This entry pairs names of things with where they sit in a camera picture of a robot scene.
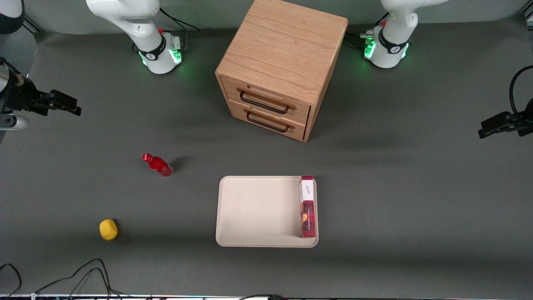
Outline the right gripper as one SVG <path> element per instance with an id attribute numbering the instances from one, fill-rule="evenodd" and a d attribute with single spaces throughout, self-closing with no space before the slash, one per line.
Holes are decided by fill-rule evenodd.
<path id="1" fill-rule="evenodd" d="M 45 92 L 36 89 L 31 80 L 10 78 L 1 91 L 1 113 L 28 111 L 48 116 L 49 110 L 60 110 L 81 116 L 82 109 L 77 106 L 77 99 L 58 90 L 49 93 L 49 105 Z"/>

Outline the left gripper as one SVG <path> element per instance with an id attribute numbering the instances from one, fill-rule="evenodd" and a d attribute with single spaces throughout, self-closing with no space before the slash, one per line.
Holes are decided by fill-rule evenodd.
<path id="1" fill-rule="evenodd" d="M 485 139 L 497 133 L 517 131 L 520 137 L 533 133 L 533 99 L 531 98 L 524 111 L 517 112 L 518 120 L 521 122 L 520 129 L 515 127 L 514 114 L 501 112 L 481 122 L 481 129 L 478 130 L 480 139 Z"/>

